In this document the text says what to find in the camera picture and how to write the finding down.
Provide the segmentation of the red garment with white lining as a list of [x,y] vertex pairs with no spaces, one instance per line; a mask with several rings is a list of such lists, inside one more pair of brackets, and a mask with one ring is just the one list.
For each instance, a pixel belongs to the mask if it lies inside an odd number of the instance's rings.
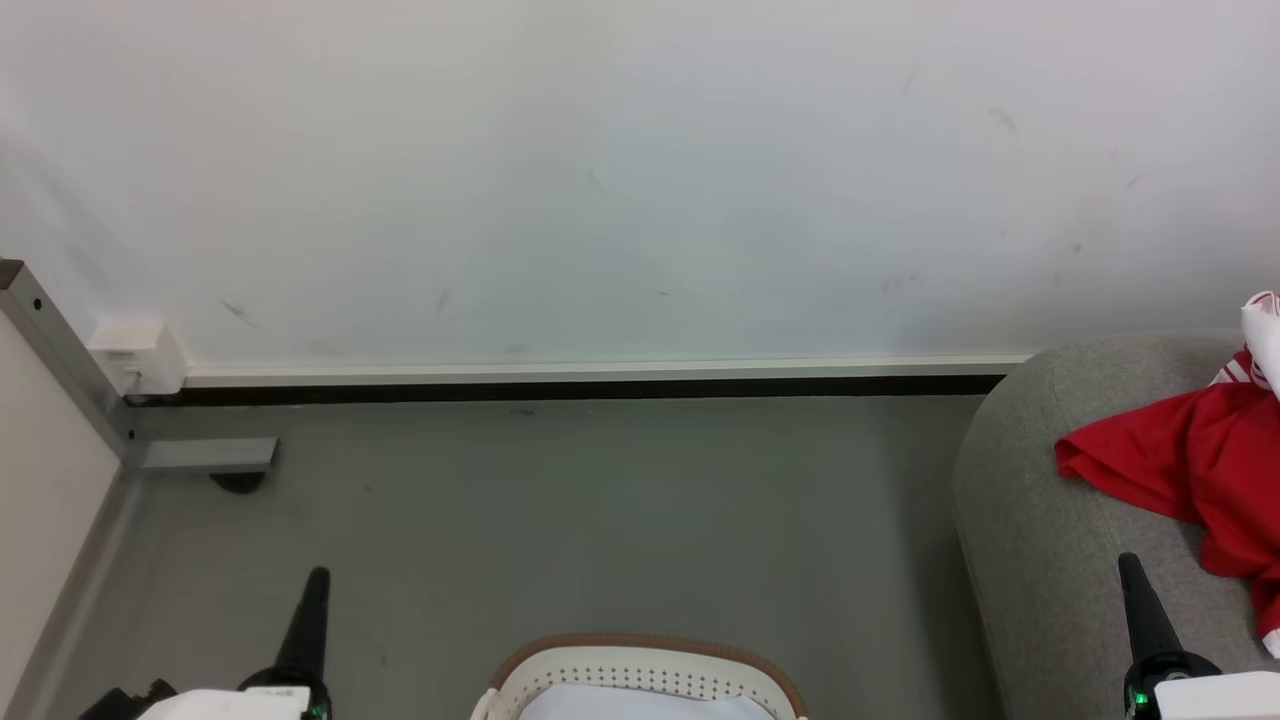
[[1280,660],[1280,293],[1242,307],[1244,343],[1203,389],[1094,421],[1055,446],[1059,474],[1204,528],[1199,564],[1249,582]]

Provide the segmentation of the white wall socket box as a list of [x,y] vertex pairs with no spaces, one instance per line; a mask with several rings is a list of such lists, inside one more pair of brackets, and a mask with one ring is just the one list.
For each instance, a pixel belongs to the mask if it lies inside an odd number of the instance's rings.
[[87,350],[120,396],[175,395],[189,372],[180,343],[161,322],[102,322]]

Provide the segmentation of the grey fabric sofa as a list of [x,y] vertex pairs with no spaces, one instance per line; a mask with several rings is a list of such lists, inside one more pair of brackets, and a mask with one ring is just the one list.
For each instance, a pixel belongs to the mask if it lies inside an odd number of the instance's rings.
[[1062,478],[1053,456],[1071,430],[1204,387],[1240,346],[1230,329],[1074,341],[1014,368],[979,406],[954,518],[1009,720],[1123,720],[1124,552],[1139,556],[1187,650],[1226,673],[1280,673],[1245,583],[1199,566],[1199,528]]

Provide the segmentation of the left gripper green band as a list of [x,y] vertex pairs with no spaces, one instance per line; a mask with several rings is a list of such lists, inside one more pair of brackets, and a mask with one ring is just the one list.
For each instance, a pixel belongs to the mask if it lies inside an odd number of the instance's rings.
[[255,673],[243,692],[301,705],[296,720],[332,720],[332,697],[324,683],[332,574],[314,568],[278,651],[279,673]]

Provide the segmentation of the white laundry basket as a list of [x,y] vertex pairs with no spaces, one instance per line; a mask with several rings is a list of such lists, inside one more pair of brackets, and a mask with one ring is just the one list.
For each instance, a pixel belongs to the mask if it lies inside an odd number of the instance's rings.
[[628,633],[570,633],[526,644],[499,666],[470,720],[518,720],[536,697],[557,685],[703,703],[744,698],[768,720],[810,720],[795,683],[758,653],[681,637]]

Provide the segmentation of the white and black baseboard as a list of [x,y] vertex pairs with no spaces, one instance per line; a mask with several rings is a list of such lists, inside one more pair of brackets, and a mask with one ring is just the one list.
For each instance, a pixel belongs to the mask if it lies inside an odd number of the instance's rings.
[[1014,355],[755,361],[196,368],[175,392],[128,407],[265,407],[649,398],[970,396],[1025,361]]

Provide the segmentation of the pale blue cloth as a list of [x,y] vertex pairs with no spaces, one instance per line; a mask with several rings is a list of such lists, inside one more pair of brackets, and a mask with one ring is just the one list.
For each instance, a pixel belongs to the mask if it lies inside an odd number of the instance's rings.
[[517,720],[774,720],[745,698],[690,700],[646,691],[556,685],[539,694]]

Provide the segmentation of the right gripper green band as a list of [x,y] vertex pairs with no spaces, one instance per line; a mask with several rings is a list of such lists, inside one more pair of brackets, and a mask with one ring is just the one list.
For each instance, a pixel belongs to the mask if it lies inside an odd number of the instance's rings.
[[1158,684],[1219,676],[1222,670],[1207,659],[1183,650],[1135,553],[1120,553],[1117,571],[1133,661],[1126,670],[1126,720],[1162,720],[1155,693]]

